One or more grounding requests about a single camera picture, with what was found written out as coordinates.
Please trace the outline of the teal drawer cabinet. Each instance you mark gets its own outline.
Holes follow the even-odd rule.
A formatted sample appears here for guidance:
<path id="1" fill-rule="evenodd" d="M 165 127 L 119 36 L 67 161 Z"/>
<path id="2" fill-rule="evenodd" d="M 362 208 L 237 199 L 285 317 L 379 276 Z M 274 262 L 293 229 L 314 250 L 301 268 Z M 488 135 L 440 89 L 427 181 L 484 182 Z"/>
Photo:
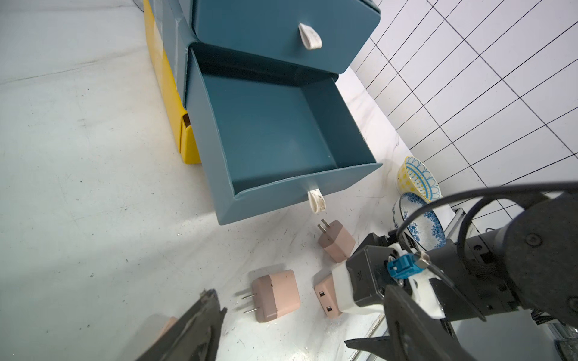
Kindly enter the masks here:
<path id="1" fill-rule="evenodd" d="M 332 102 L 380 20 L 372 1 L 146 1 L 144 12 L 188 111 L 209 104 L 211 78 Z"/>

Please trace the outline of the teal drawer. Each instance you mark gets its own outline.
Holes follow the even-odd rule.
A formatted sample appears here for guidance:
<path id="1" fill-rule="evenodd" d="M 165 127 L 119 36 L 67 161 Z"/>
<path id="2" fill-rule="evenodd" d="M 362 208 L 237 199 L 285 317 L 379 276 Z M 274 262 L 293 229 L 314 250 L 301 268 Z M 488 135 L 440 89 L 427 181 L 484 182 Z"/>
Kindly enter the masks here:
<path id="1" fill-rule="evenodd" d="M 185 107 L 219 224 L 347 189 L 379 168 L 337 76 L 194 43 Z"/>

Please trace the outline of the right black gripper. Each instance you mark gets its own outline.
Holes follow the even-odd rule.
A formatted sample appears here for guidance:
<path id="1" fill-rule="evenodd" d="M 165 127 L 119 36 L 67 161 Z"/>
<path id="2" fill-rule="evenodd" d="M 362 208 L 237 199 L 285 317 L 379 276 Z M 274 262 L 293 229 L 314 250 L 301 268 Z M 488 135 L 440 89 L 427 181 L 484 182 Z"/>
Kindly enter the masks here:
<path id="1" fill-rule="evenodd" d="M 399 246 L 392 235 L 369 234 L 353 254 L 363 246 Z M 423 270 L 439 277 L 432 279 L 436 297 L 445 317 L 434 319 L 449 330 L 449 323 L 479 318 L 482 321 L 494 314 L 519 308 L 519 287 L 514 282 L 514 260 L 519 252 L 519 235 L 512 232 L 490 232 L 462 242 L 447 242 L 442 248 L 427 254 L 411 254 L 387 263 L 391 277 L 407 279 Z M 395 360 L 388 335 L 373 338 L 354 338 L 346 347 L 365 351 L 385 360 Z"/>

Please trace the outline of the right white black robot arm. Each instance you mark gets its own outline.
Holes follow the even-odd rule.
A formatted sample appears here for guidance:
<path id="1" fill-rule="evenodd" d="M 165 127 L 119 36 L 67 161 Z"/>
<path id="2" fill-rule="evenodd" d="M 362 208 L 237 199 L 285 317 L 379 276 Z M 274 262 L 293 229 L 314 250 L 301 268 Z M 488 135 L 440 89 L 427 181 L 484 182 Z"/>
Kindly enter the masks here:
<path id="1" fill-rule="evenodd" d="M 404 235 L 419 216 L 473 198 L 457 240 L 416 251 Z M 350 349 L 386 360 L 469 360 L 445 323 L 518 308 L 577 324 L 577 184 L 481 188 L 420 207 L 371 237 L 346 262 L 356 305 L 381 305 L 388 334 L 349 339 Z"/>

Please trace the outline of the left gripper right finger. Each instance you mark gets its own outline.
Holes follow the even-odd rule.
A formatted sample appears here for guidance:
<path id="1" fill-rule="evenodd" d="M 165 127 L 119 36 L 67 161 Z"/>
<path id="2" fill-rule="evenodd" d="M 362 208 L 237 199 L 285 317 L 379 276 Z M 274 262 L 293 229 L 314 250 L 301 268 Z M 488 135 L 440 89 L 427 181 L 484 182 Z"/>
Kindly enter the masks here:
<path id="1" fill-rule="evenodd" d="M 473 359 L 400 287 L 385 289 L 384 309 L 395 360 Z"/>

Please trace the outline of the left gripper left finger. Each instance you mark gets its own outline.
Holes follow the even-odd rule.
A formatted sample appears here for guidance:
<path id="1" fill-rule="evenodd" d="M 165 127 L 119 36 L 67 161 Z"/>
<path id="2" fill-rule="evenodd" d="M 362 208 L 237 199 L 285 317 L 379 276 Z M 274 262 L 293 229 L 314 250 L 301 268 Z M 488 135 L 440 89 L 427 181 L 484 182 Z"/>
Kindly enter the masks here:
<path id="1" fill-rule="evenodd" d="M 227 309 L 221 307 L 217 291 L 203 291 L 200 299 L 168 327 L 138 359 L 217 359 L 226 314 Z"/>

